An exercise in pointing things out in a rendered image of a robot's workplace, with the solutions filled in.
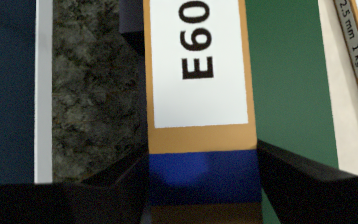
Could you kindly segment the green flat rectangular platform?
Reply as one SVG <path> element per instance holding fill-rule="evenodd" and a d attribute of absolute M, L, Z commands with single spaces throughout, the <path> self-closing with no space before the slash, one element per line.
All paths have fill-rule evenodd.
<path fill-rule="evenodd" d="M 318 0 L 245 0 L 256 137 L 339 168 Z"/>

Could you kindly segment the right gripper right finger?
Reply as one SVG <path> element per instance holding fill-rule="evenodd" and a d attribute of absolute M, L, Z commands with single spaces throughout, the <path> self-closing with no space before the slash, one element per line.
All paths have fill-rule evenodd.
<path fill-rule="evenodd" d="M 256 149 L 261 186 L 281 224 L 358 224 L 358 175 L 259 139 Z"/>

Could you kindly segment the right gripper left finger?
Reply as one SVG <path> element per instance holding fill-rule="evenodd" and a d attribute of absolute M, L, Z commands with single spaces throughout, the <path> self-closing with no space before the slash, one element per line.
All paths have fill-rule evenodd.
<path fill-rule="evenodd" d="M 140 224 L 148 143 L 79 182 L 0 184 L 0 224 Z"/>

